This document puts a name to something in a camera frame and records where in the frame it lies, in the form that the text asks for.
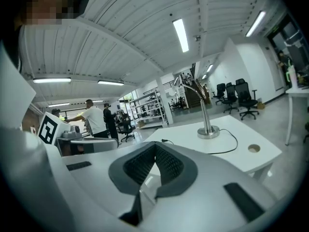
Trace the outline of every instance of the lamp cable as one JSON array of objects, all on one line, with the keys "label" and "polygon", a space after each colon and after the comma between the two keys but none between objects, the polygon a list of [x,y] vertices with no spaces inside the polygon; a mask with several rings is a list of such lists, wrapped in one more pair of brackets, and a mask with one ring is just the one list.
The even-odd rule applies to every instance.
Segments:
[{"label": "lamp cable", "polygon": [[[221,129],[220,131],[227,131],[228,133],[230,133],[231,136],[232,136],[233,138],[235,138],[235,140],[236,140],[236,147],[233,148],[233,149],[231,149],[231,150],[224,151],[224,152],[208,153],[209,155],[225,154],[225,153],[234,151],[234,150],[237,149],[237,147],[238,147],[238,140],[237,140],[237,138],[236,138],[229,130],[227,130],[227,129]],[[171,140],[167,140],[167,139],[161,139],[161,141],[164,142],[164,143],[167,142],[167,141],[169,141],[169,142],[171,142],[172,144],[174,144]]]}]

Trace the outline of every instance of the white desk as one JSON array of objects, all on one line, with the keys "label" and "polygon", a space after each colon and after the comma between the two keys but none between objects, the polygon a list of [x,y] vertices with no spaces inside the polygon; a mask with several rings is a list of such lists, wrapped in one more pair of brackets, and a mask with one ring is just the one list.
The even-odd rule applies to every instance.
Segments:
[{"label": "white desk", "polygon": [[[281,154],[281,150],[265,137],[232,116],[212,119],[211,124],[218,126],[220,129],[229,130],[238,140],[238,147],[236,150],[215,156],[227,160],[245,173],[254,173],[253,177],[262,182],[273,161]],[[145,141],[161,141],[161,139],[168,139],[175,145],[180,145],[203,153],[224,152],[236,147],[235,139],[225,130],[222,130],[220,135],[214,139],[198,138],[197,129],[201,127],[203,127],[203,122],[158,129]],[[260,151],[257,153],[249,151],[248,146],[252,144],[259,145],[261,147]],[[160,175],[160,171],[156,165],[150,173]]]},{"label": "white desk", "polygon": [[307,98],[307,105],[309,106],[309,89],[290,88],[285,93],[289,95],[289,125],[288,134],[286,135],[285,145],[289,145],[291,138],[291,129],[293,122],[293,97]]}]

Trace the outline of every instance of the floor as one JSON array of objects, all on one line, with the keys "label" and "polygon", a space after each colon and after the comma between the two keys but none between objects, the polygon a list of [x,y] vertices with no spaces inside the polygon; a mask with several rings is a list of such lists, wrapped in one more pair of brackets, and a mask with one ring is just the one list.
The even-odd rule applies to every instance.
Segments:
[{"label": "floor", "polygon": [[[210,118],[217,118],[227,115],[223,113],[225,105],[213,105],[208,107]],[[281,149],[281,156],[273,163],[268,176],[263,184],[278,198],[281,199],[287,193],[297,188],[301,178],[307,169],[306,157],[309,150],[309,140],[303,144],[303,139],[307,132],[304,125],[309,115],[307,114],[307,101],[302,98],[294,98],[294,121],[290,144],[285,145],[285,138],[288,126],[289,103],[288,97],[282,96],[266,105],[264,110],[260,111],[257,120],[247,116],[242,121],[262,136],[271,141],[275,146]],[[231,116],[240,120],[239,112],[232,111]],[[180,126],[202,121],[201,109],[193,108],[185,111],[173,112],[174,124],[170,126]],[[120,147],[126,147],[132,144],[143,142],[147,137],[157,130],[140,129],[134,130],[135,139],[128,139]]]}]

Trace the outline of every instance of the metal shelving unit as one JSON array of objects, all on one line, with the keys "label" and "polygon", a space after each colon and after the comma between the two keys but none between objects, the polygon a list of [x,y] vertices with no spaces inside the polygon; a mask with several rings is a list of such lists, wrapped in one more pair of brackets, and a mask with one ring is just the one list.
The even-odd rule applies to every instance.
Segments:
[{"label": "metal shelving unit", "polygon": [[[139,97],[137,99],[134,99],[129,102],[132,114],[133,114],[133,120],[137,128],[149,128],[149,127],[156,127],[156,126],[164,126],[167,125],[167,119],[165,116],[165,112],[162,112],[162,109],[164,110],[164,106],[162,102],[160,101],[160,98],[158,96],[158,92],[153,91],[151,93],[148,93],[142,97]],[[141,107],[146,105],[154,105],[155,108],[148,109],[146,111],[142,111]],[[159,110],[157,115],[148,115],[146,117],[142,117],[141,114],[143,113],[149,113],[151,111]],[[139,127],[138,122],[143,121],[145,125],[142,127]]]}]

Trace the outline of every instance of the fluorescent light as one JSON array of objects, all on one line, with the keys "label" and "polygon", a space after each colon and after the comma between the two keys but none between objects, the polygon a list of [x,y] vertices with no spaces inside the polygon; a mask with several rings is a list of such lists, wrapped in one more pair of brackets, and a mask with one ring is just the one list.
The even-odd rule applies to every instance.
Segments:
[{"label": "fluorescent light", "polygon": [[253,32],[256,30],[257,26],[261,23],[261,21],[263,20],[265,15],[266,15],[265,11],[260,11],[260,13],[257,16],[257,18],[255,19],[253,25],[251,26],[251,28],[247,32],[246,37],[250,37],[253,34]]},{"label": "fluorescent light", "polygon": [[70,103],[62,103],[62,104],[55,104],[55,105],[48,105],[49,107],[53,107],[53,106],[65,106],[65,105],[69,105]]},{"label": "fluorescent light", "polygon": [[182,46],[183,52],[189,51],[188,41],[187,41],[187,35],[185,34],[183,20],[178,19],[176,21],[173,21],[174,27],[176,29],[180,44]]},{"label": "fluorescent light", "polygon": [[211,64],[209,67],[208,67],[208,70],[206,72],[209,72],[212,68],[213,64]]},{"label": "fluorescent light", "polygon": [[101,100],[101,101],[92,101],[92,102],[102,102],[103,100]]},{"label": "fluorescent light", "polygon": [[71,82],[70,77],[64,78],[34,78],[34,83],[69,83]]},{"label": "fluorescent light", "polygon": [[124,83],[120,82],[102,81],[102,80],[98,81],[98,84],[119,85],[119,86],[124,85]]}]

